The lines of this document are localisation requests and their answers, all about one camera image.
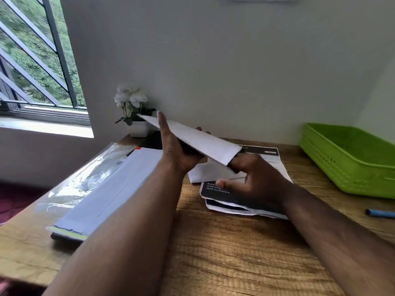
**forearm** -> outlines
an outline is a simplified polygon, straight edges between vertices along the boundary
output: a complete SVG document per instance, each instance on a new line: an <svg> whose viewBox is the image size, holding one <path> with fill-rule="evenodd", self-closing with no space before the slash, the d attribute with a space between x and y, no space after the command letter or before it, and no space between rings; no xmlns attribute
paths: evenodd
<svg viewBox="0 0 395 296"><path fill-rule="evenodd" d="M80 246L45 295L155 293L182 179L178 169L161 161L142 187Z"/></svg>
<svg viewBox="0 0 395 296"><path fill-rule="evenodd" d="M392 244L296 185L284 197L283 207L346 294L395 294Z"/></svg>

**white flower pot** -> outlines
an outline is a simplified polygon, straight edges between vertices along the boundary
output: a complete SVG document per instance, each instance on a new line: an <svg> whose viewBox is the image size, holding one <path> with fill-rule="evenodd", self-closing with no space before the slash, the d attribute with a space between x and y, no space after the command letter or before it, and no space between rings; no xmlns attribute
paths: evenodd
<svg viewBox="0 0 395 296"><path fill-rule="evenodd" d="M149 134L149 123L147 121L134 121L131 125L126 125L132 137L147 137Z"/></svg>

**green plastic basket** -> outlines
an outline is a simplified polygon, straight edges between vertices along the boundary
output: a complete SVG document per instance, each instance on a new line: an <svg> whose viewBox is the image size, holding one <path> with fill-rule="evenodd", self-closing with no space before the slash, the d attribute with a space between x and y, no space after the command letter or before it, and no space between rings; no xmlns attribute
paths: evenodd
<svg viewBox="0 0 395 296"><path fill-rule="evenodd" d="M300 147L342 191L395 199L395 145L354 127L306 124Z"/></svg>

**person's left arm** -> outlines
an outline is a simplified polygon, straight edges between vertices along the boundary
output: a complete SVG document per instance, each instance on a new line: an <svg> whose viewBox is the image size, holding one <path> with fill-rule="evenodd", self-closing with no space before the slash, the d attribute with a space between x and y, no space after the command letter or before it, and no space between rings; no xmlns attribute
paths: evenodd
<svg viewBox="0 0 395 296"><path fill-rule="evenodd" d="M157 292L182 179L202 158L184 153L158 113L163 157L141 188L82 243L44 296Z"/></svg>

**person's right arm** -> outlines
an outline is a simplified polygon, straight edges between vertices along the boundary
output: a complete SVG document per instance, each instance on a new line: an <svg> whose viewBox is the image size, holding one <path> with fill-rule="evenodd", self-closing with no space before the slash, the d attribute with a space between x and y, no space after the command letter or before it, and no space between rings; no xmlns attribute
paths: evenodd
<svg viewBox="0 0 395 296"><path fill-rule="evenodd" d="M246 182L216 185L240 194L246 205L282 210L347 295L395 295L393 244L292 184L259 155L238 154L231 166L247 173Z"/></svg>

